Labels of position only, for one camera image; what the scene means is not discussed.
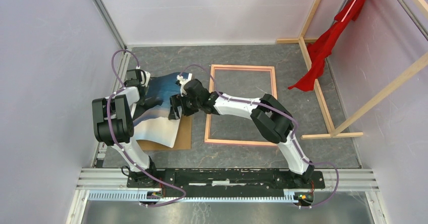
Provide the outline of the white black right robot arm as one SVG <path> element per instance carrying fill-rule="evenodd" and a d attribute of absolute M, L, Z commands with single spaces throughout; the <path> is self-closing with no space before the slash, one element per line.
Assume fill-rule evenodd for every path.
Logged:
<path fill-rule="evenodd" d="M 242 98 L 219 91 L 210 92 L 199 80 L 185 80 L 181 76 L 176 83 L 180 92 L 170 97 L 170 120 L 199 111 L 207 115 L 250 119 L 262 137 L 280 149 L 291 172 L 292 183 L 304 188 L 311 182 L 314 167 L 297 141 L 297 123 L 274 96 L 265 94 L 261 98 Z"/>

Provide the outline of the ocean landscape photo print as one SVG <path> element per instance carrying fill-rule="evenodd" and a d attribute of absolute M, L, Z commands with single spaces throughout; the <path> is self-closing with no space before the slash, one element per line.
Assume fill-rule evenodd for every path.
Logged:
<path fill-rule="evenodd" d="M 161 117 L 168 119 L 171 106 L 170 97 L 180 93 L 180 87 L 176 84 L 177 75 L 179 73 L 174 72 L 149 80 L 145 103 L 144 105 L 136 105 L 134 111 L 134 135 L 135 127 L 143 121 Z"/>

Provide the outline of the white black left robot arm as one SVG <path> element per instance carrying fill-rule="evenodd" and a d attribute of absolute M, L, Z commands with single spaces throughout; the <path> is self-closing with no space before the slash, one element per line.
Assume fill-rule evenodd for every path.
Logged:
<path fill-rule="evenodd" d="M 156 104 L 147 101 L 150 74 L 140 68 L 128 70 L 124 87 L 113 95 L 91 103 L 93 129 L 97 141 L 111 146 L 126 160 L 123 174 L 129 186 L 153 187 L 158 173 L 152 159 L 143 152 L 134 136 L 134 120 Z"/>

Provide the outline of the pink wooden picture frame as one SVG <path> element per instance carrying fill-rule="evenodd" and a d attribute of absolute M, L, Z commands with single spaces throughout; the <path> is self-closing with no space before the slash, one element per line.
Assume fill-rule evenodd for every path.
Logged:
<path fill-rule="evenodd" d="M 254 72 L 269 72 L 271 95 L 278 98 L 275 68 L 273 66 L 246 66 L 246 65 L 211 65 L 210 74 L 214 77 L 216 70 L 231 70 L 231 71 L 254 71 Z M 211 115 L 206 117 L 205 122 L 204 142 L 210 144 L 227 144 L 227 145 L 246 145 L 246 146 L 275 146 L 267 141 L 244 141 L 244 140 L 223 140 L 214 139 L 210 136 Z"/>

